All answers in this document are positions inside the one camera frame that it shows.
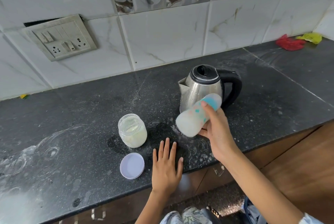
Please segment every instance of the person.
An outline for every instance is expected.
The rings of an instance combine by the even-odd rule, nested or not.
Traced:
[[[221,108],[215,110],[202,101],[201,105],[210,117],[199,134],[210,140],[214,157],[231,173],[251,204],[258,210],[263,223],[269,224],[319,224],[320,221],[302,213],[294,206],[239,150],[231,135],[228,120]],[[136,224],[157,224],[169,196],[176,190],[183,170],[183,158],[175,170],[176,142],[169,153],[169,138],[165,146],[161,141],[159,152],[153,150],[152,192],[138,217]],[[167,214],[161,224],[209,224],[217,222],[217,213],[210,215],[206,209],[187,208],[182,216],[174,211]],[[253,219],[258,223],[260,218]]]

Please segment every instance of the yellow plastic bag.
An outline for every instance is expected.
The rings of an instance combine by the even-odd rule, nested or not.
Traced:
[[[310,41],[313,44],[319,44],[322,41],[322,36],[316,32],[305,33],[303,36],[298,36],[296,39],[304,39],[306,41]]]

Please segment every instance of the floor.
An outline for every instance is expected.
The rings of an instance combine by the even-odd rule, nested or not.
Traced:
[[[223,224],[239,224],[238,211],[244,201],[244,193],[236,182],[231,182],[212,191],[197,195],[177,204],[170,205],[163,210],[162,217],[171,211],[182,213],[184,209],[194,206],[198,209],[210,205],[223,216]]]

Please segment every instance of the hand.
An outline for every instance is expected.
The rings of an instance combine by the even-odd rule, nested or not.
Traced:
[[[223,163],[224,153],[237,149],[228,126],[228,119],[221,108],[215,112],[205,101],[201,102],[201,106],[210,120],[207,123],[206,130],[201,129],[198,134],[210,140],[213,156]]]
[[[169,154],[169,138],[166,138],[165,149],[164,141],[160,142],[159,156],[157,150],[153,150],[153,169],[152,169],[152,192],[169,197],[177,188],[183,171],[183,157],[177,164],[175,170],[176,142],[173,143]]]

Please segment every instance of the open jar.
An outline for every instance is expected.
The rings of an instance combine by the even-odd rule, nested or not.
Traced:
[[[118,132],[125,145],[130,148],[140,147],[147,138],[144,122],[133,113],[121,117],[118,121]]]

